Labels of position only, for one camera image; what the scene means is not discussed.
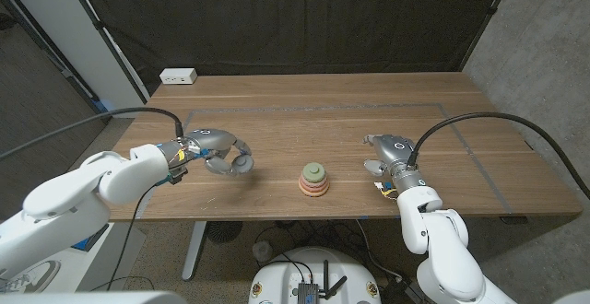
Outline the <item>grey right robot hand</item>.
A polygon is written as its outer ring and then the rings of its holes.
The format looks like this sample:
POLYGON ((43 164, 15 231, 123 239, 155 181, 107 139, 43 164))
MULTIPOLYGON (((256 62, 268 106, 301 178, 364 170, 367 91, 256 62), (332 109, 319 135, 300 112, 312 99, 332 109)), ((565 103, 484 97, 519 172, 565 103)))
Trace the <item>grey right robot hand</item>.
POLYGON ((366 159, 363 163, 365 169, 373 176, 389 176, 399 193, 426 185, 419 170, 408 165, 410 155, 414 151, 411 140, 391 134, 368 134, 362 143, 372 146, 377 155, 377 159, 366 159))

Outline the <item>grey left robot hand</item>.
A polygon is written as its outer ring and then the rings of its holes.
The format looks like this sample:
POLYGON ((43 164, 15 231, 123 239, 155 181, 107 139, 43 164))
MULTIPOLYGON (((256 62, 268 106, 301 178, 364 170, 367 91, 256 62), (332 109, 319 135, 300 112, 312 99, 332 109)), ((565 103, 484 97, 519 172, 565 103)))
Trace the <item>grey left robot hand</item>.
POLYGON ((187 164, 203 159, 214 174, 236 176, 254 167, 252 151, 241 139, 224 130, 196 129, 181 138, 158 144, 173 179, 188 172, 187 164))

